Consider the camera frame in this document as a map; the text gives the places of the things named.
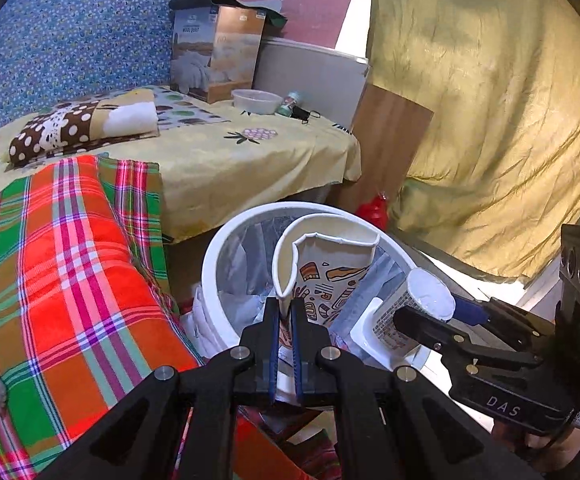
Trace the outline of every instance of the yellow curtain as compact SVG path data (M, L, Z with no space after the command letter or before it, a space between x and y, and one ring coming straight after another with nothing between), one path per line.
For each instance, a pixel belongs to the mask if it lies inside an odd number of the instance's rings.
M372 0L368 57L371 83L435 114L393 226L474 275L537 275L580 219L579 15L566 0Z

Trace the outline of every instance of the bottle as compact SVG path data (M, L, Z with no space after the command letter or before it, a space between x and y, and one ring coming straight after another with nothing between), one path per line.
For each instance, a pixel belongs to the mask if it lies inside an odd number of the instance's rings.
M276 109L276 113L286 117L291 117L292 109L295 106L301 106L301 102L303 102L301 94L292 91L286 96L281 105Z
M370 202L361 204L355 211L355 215L374 227L385 231L388 226L388 199L384 193L379 193Z

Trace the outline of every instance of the cardboard box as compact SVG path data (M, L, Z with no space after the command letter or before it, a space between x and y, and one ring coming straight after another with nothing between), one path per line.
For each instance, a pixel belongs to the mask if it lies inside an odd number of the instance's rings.
M208 103L252 88L265 11L210 6L176 10L170 86Z

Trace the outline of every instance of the blue floral pillow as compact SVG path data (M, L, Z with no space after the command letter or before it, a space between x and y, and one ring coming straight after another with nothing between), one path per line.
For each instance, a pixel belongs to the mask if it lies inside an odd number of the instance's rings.
M8 0L0 127L57 101L169 81L170 0Z

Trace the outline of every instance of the plaid blanket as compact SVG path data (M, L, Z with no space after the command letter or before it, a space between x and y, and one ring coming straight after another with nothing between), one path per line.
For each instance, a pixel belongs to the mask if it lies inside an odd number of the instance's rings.
M155 367L197 365L167 295L160 191L156 164L86 155L0 193L3 478L33 478ZM242 417L234 471L309 478Z

